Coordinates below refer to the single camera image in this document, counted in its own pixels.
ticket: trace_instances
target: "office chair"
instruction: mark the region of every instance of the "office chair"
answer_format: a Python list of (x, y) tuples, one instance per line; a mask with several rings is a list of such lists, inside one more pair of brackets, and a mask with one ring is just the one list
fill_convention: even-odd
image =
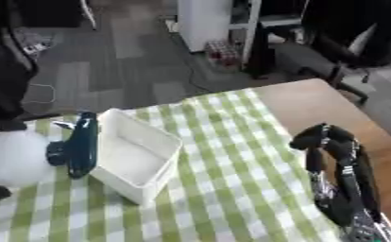
[(305, 44), (284, 43), (276, 51), (297, 67), (297, 74), (325, 79), (366, 103), (364, 92), (342, 82), (347, 69), (365, 72), (383, 66), (391, 49), (391, 3), (384, 0), (310, 0), (303, 12)]

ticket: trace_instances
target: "table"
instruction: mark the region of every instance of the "table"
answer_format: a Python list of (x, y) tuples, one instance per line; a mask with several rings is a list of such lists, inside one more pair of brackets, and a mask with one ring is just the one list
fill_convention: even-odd
[(293, 135), (327, 122), (350, 130), (368, 151), (391, 220), (391, 136), (320, 79), (260, 87), (259, 98)]
[[(0, 241), (339, 241), (312, 202), (304, 153), (289, 148), (282, 126), (296, 134), (324, 121), (353, 131), (369, 150), (391, 218), (391, 137), (322, 80), (126, 113), (184, 143), (178, 174), (155, 202), (136, 206), (94, 178), (71, 181), (59, 167), (0, 202)], [(28, 125), (67, 139), (51, 121)]]

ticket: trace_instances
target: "green checkered tablecloth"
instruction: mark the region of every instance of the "green checkered tablecloth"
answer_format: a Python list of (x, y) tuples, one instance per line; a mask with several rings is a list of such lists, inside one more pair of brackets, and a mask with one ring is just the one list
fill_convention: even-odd
[[(156, 201), (137, 206), (59, 168), (0, 202), (0, 241), (339, 241), (312, 203), (302, 153), (253, 90), (127, 113), (184, 143)], [(66, 138), (51, 121), (29, 126)]]

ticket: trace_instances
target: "floor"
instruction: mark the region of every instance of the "floor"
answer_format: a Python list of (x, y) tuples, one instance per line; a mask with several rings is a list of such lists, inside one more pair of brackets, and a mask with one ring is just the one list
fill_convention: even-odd
[[(282, 72), (253, 80), (215, 71), (203, 55), (189, 54), (180, 37), (166, 31), (159, 0), (93, 3), (97, 31), (87, 22), (74, 29), (34, 30), (54, 46), (39, 57), (41, 72), (32, 83), (53, 86), (56, 100), (51, 100), (52, 89), (32, 85), (25, 98), (28, 111), (134, 109), (293, 79)], [(345, 82), (369, 93), (363, 110), (391, 133), (391, 66), (373, 70), (368, 84), (360, 78), (354, 73)]]

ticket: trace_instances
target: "white cabinet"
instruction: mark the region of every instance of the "white cabinet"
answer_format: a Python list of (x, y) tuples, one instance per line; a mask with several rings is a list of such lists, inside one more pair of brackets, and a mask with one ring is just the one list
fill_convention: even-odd
[(202, 51), (207, 41), (226, 40), (232, 0), (178, 0), (179, 34), (191, 52)]

